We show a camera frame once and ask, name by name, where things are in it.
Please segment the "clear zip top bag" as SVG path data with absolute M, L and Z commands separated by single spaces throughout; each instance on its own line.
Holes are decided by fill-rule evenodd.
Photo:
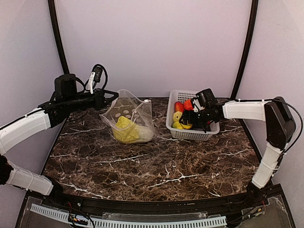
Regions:
M 124 116 L 141 126 L 147 126 L 156 131 L 152 119 L 152 101 L 139 99 L 128 90 L 118 91 L 119 96 L 112 103 L 110 108 L 100 115 L 101 120 L 111 129 L 115 126 L 120 116 Z

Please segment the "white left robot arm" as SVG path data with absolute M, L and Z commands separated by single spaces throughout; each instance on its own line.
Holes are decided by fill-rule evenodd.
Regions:
M 90 108 L 101 110 L 118 98 L 117 92 L 94 88 L 89 78 L 89 91 L 79 92 L 74 74 L 61 75 L 55 79 L 55 91 L 51 99 L 30 113 L 0 128 L 0 183 L 49 196 L 61 190 L 54 180 L 35 174 L 10 162 L 5 154 L 29 137 L 62 123 L 72 112 Z

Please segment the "yellow napa cabbage toy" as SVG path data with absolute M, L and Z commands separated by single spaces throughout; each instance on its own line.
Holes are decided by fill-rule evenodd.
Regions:
M 154 131 L 151 128 L 138 125 L 124 116 L 118 118 L 112 131 L 114 138 L 125 144 L 146 143 L 154 137 Z

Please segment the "yellow toy pear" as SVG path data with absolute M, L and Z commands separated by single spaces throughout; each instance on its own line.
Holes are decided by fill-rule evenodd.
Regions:
M 191 129 L 192 127 L 193 127 L 193 124 L 190 124 L 190 123 L 188 123 L 188 124 L 181 124 L 181 126 L 184 128 L 184 129 L 186 129 L 186 130 L 189 130 L 189 129 Z

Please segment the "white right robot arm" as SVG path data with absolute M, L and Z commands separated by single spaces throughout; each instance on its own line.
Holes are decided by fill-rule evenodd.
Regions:
M 179 122 L 206 131 L 211 123 L 221 120 L 242 120 L 246 125 L 254 122 L 263 127 L 265 151 L 251 184 L 262 189 L 279 170 L 289 147 L 294 142 L 296 110 L 281 96 L 269 99 L 232 99 L 219 101 L 211 89 L 195 94 L 186 102 Z

